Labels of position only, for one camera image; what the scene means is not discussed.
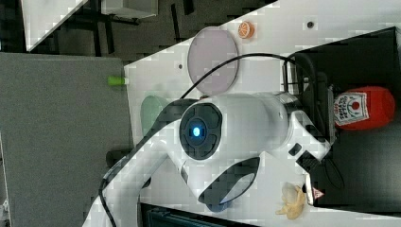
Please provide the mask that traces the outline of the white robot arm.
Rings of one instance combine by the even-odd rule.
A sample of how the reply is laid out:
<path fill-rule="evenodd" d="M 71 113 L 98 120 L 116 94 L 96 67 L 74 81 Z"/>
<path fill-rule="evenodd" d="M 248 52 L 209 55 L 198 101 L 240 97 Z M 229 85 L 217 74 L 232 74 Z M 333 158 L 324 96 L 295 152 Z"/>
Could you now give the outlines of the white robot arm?
<path fill-rule="evenodd" d="M 173 162 L 199 202 L 222 206 L 251 186 L 262 153 L 306 174 L 330 149 L 289 93 L 179 99 L 108 170 L 82 227 L 138 227 L 140 191 L 165 159 Z"/>

